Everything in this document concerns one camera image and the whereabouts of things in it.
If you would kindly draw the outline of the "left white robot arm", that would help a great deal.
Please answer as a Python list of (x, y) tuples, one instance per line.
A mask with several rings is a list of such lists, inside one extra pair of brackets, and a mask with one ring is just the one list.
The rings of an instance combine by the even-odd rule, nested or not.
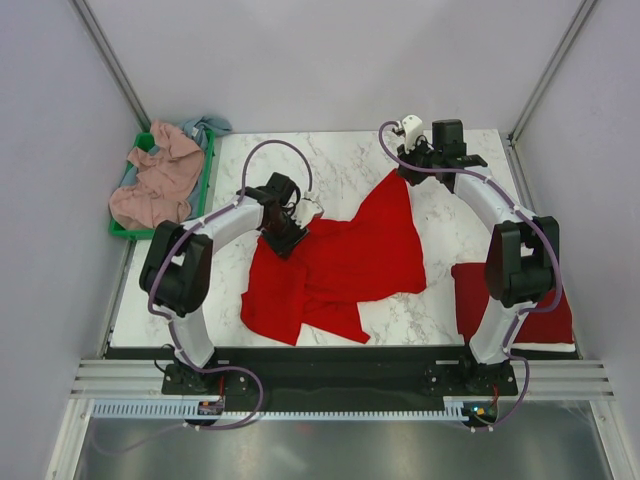
[(324, 213), (312, 192), (301, 193), (289, 177), (274, 173), (264, 186), (242, 187), (220, 209), (178, 224), (156, 227), (139, 277), (149, 312), (168, 325), (178, 359), (188, 365), (185, 382), (208, 393), (219, 382), (202, 305), (210, 289), (213, 257), (239, 237), (258, 232), (277, 257), (288, 258)]

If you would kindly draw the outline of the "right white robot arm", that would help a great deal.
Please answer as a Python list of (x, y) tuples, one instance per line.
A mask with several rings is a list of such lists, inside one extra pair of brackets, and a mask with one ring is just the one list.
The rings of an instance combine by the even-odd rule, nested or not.
[(561, 301), (559, 224), (519, 205), (488, 163), (468, 154), (461, 121), (435, 121), (429, 136), (415, 115), (383, 126), (403, 140), (387, 153), (399, 174), (412, 186), (435, 178), (464, 201), (491, 234), (484, 266), (489, 300), (469, 342), (474, 359), (457, 371), (465, 391), (481, 393), (494, 381), (491, 365), (510, 358), (527, 316), (552, 311)]

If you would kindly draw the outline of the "bright red t shirt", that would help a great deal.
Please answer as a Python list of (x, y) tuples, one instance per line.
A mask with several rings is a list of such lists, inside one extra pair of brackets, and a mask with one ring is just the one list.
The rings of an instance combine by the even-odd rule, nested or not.
[(254, 333), (295, 345), (302, 325), (364, 344), (361, 302), (427, 287), (407, 182), (391, 171), (350, 221), (318, 218), (283, 259), (260, 238), (240, 318)]

